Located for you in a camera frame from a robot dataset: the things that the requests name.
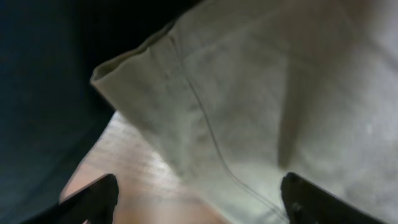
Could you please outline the olive green shorts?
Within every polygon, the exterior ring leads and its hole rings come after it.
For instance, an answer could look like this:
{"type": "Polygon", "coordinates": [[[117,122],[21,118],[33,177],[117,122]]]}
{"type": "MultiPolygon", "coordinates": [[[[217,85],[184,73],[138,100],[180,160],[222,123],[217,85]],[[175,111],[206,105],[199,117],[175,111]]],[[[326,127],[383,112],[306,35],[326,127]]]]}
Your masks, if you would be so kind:
{"type": "Polygon", "coordinates": [[[396,1],[203,1],[91,84],[231,222],[290,171],[397,222],[396,1]]]}

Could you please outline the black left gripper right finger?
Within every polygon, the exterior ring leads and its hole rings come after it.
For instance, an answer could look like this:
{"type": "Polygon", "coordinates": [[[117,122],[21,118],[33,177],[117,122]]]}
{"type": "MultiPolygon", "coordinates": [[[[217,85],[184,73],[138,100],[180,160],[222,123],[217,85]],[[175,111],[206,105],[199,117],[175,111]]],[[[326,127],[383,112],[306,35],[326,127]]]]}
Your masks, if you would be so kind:
{"type": "Polygon", "coordinates": [[[280,185],[290,224],[384,224],[294,172],[280,185]]]}

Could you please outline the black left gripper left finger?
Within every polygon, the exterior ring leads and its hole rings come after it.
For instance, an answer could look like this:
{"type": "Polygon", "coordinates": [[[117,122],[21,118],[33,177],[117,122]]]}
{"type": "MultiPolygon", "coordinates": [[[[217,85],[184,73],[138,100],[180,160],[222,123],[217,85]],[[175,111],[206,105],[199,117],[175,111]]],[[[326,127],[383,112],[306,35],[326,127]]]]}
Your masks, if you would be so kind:
{"type": "Polygon", "coordinates": [[[118,196],[116,176],[105,174],[22,224],[112,224],[118,196]]]}

